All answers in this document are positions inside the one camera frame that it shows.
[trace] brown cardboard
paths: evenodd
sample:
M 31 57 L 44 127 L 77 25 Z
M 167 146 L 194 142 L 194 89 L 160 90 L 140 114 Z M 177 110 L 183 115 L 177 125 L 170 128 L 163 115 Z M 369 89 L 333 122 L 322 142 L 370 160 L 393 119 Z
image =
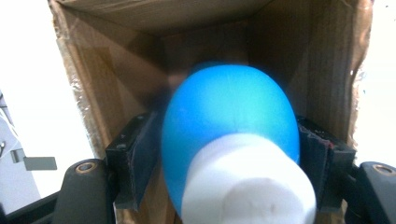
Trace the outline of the brown cardboard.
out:
M 49 2 L 70 85 L 99 158 L 131 117 L 150 111 L 204 61 L 260 68 L 297 114 L 347 140 L 352 83 L 370 33 L 370 0 Z M 174 223 L 160 168 L 140 212 L 118 211 L 118 217 L 120 223 Z

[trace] cardboard box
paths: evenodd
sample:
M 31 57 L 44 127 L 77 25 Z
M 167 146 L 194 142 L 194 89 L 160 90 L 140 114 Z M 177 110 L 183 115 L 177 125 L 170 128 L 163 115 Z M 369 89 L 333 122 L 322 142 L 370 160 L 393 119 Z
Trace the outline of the cardboard box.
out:
M 127 121 L 204 61 L 272 77 L 296 114 L 347 140 L 369 0 L 51 0 L 70 85 L 97 157 Z M 161 174 L 137 223 L 173 223 Z

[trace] white cap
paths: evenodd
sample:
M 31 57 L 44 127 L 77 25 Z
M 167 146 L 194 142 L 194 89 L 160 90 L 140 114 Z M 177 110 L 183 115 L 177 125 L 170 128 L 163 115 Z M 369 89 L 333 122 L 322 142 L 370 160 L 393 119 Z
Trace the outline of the white cap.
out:
M 315 192 L 277 145 L 255 134 L 223 136 L 194 157 L 182 199 L 185 224 L 313 223 Z

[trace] blue balloon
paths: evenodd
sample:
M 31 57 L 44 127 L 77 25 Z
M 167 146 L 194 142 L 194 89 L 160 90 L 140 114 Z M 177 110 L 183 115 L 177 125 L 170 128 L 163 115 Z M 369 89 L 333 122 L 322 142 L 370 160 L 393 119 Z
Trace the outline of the blue balloon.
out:
M 295 116 L 285 93 L 270 77 L 245 65 L 199 70 L 178 88 L 163 124 L 164 177 L 179 215 L 193 157 L 211 141 L 232 133 L 263 136 L 299 162 Z

